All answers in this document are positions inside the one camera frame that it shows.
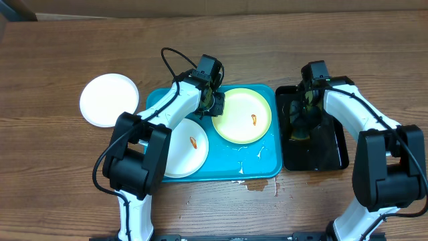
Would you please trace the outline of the yellow green sponge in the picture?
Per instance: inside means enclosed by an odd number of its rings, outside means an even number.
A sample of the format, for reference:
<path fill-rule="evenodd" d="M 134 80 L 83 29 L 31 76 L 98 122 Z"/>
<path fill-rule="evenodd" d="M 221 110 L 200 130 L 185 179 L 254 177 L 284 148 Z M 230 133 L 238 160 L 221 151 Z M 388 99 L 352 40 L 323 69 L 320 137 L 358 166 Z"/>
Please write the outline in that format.
<path fill-rule="evenodd" d="M 307 131 L 294 130 L 290 135 L 290 139 L 303 141 L 310 138 L 310 134 Z"/>

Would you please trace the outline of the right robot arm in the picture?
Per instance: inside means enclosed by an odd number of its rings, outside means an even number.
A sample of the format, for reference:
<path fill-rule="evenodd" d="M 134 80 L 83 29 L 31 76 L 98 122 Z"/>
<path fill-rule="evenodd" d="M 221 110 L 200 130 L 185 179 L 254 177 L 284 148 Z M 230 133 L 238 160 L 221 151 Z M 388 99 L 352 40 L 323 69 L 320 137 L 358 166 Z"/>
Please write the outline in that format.
<path fill-rule="evenodd" d="M 383 115 L 346 76 L 303 80 L 297 93 L 300 98 L 292 101 L 289 113 L 295 137 L 308 134 L 326 113 L 357 142 L 354 199 L 329 223 L 326 240 L 370 240 L 387 218 L 417 218 L 427 212 L 426 207 L 410 214 L 401 211 L 427 198 L 424 136 L 418 126 L 403 126 Z"/>

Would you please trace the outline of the white plate with sauce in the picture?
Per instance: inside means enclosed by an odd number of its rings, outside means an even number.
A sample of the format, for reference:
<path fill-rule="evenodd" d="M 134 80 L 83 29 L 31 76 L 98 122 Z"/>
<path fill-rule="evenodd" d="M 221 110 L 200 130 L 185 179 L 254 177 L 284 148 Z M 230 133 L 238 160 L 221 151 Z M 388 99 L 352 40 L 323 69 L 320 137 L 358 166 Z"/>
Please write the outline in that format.
<path fill-rule="evenodd" d="M 80 96 L 82 116 L 96 127 L 116 124 L 123 113 L 135 113 L 139 104 L 136 84 L 121 74 L 103 74 L 90 81 Z"/>

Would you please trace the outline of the teal plastic tray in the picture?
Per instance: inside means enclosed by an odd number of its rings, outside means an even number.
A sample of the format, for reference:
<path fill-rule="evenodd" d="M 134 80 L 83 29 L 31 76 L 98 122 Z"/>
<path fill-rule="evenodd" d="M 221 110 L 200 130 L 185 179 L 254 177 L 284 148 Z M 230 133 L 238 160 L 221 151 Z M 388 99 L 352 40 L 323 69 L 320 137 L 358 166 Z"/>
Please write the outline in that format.
<path fill-rule="evenodd" d="M 233 181 L 265 179 L 277 175 L 283 165 L 280 128 L 274 91 L 265 84 L 237 84 L 220 87 L 221 92 L 234 88 L 248 88 L 261 94 L 272 111 L 272 122 L 267 133 L 258 141 L 239 145 L 222 138 L 215 130 L 211 117 L 199 118 L 188 114 L 207 134 L 209 152 L 201 168 L 182 178 L 164 177 L 165 183 L 196 181 Z"/>

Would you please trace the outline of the black plastic tray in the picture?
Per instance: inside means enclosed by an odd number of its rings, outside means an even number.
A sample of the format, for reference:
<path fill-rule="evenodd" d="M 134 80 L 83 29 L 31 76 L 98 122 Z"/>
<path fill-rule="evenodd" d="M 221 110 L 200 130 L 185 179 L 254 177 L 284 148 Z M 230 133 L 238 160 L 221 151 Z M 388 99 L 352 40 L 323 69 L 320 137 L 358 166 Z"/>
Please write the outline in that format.
<path fill-rule="evenodd" d="M 322 122 L 310 131 L 310 138 L 290 139 L 290 104 L 298 99 L 297 86 L 280 86 L 275 100 L 280 128 L 282 159 L 288 171 L 335 171 L 348 167 L 349 158 L 342 125 L 322 110 Z"/>

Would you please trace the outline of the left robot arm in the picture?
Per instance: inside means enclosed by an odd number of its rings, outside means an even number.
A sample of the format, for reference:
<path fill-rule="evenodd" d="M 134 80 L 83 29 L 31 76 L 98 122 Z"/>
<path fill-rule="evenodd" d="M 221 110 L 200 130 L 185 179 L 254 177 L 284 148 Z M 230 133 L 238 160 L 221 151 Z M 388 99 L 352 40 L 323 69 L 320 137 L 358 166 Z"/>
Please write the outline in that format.
<path fill-rule="evenodd" d="M 110 182 L 97 189 L 114 195 L 120 204 L 120 229 L 115 240 L 150 240 L 152 195 L 158 190 L 167 166 L 172 131 L 191 113 L 219 116 L 225 95 L 218 92 L 223 70 L 190 69 L 175 76 L 169 93 L 141 115 L 123 112 L 116 121 L 109 146 L 95 168 Z"/>

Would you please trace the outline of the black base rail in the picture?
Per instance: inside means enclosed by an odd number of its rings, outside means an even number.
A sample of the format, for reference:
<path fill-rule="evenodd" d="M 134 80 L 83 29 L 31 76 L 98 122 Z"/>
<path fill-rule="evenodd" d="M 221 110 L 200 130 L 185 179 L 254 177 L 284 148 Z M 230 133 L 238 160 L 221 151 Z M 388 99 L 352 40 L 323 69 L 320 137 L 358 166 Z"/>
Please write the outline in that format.
<path fill-rule="evenodd" d="M 149 241 L 333 241 L 325 232 L 294 232 L 285 235 L 255 236 L 180 236 L 178 234 L 154 235 Z"/>

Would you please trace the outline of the yellow plate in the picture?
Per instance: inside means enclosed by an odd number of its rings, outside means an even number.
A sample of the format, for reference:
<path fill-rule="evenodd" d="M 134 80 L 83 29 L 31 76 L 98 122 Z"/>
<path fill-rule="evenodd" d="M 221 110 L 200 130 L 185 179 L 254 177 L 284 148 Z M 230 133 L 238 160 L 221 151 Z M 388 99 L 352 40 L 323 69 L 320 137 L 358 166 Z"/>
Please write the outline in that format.
<path fill-rule="evenodd" d="M 272 111 L 267 100 L 248 88 L 234 88 L 225 92 L 221 116 L 213 117 L 217 133 L 226 141 L 249 144 L 261 139 L 272 123 Z"/>

